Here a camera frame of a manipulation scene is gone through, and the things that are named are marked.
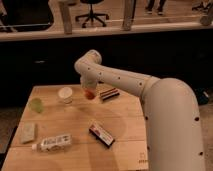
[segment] glass wall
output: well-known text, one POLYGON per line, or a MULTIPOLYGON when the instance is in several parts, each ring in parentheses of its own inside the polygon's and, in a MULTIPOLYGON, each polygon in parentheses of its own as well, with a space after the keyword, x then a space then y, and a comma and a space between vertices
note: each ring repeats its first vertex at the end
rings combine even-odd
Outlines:
POLYGON ((210 8, 211 0, 0 0, 0 41, 203 29, 210 8))

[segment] black screw hole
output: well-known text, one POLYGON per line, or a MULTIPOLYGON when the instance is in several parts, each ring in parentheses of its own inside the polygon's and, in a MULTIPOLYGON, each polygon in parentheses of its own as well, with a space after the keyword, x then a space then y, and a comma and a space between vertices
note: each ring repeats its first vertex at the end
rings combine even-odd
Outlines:
POLYGON ((196 117, 196 118, 195 118, 195 121, 199 121, 199 120, 200 120, 200 118, 199 118, 199 117, 196 117))

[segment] desk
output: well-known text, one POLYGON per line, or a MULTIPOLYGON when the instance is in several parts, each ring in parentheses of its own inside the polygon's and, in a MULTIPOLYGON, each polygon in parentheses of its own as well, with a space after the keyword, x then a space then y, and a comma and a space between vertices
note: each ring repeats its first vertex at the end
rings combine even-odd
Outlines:
MULTIPOLYGON (((146 170, 146 134, 139 99, 119 90, 120 96, 103 103, 98 96, 94 100, 85 99, 80 85, 68 86, 74 92, 71 104, 58 99, 57 92, 64 85, 33 88, 28 103, 40 98, 44 110, 38 114, 26 105, 2 171, 146 170), (89 133, 94 121, 115 138, 109 149, 89 133), (26 122, 37 124, 37 138, 32 143, 21 144, 21 127, 26 122), (46 153, 31 149, 33 143, 63 133, 70 133, 73 138, 67 150, 46 153)), ((109 88, 112 87, 99 84, 97 90, 109 88)))

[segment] office chair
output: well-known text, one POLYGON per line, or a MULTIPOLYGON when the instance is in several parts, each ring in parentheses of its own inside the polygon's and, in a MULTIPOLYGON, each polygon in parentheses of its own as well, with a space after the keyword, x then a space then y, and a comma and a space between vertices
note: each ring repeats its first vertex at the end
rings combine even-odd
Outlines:
POLYGON ((90 11, 88 14, 84 14, 84 15, 79 15, 75 17, 75 21, 79 21, 79 18, 84 18, 87 17, 86 20, 84 21, 84 23, 82 24, 82 28, 86 28, 86 24, 89 20, 91 20, 91 22, 93 23, 94 19, 98 20, 99 22, 102 23, 103 27, 106 27, 106 23, 101 20, 98 16, 105 16, 106 20, 109 19, 109 15, 108 14, 103 14, 103 13, 94 13, 93 12, 93 8, 92 5, 93 4, 97 4, 99 2, 102 2, 103 0, 81 0, 81 3, 85 3, 85 4, 89 4, 90 5, 90 11))

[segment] small green object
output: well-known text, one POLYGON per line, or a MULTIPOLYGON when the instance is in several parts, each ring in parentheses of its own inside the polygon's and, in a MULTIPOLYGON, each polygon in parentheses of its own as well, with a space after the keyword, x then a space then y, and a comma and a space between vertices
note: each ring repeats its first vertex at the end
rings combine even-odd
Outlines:
POLYGON ((41 99, 39 98, 34 98, 29 102, 29 107, 31 110, 37 112, 37 113, 41 113, 43 111, 43 104, 41 99))

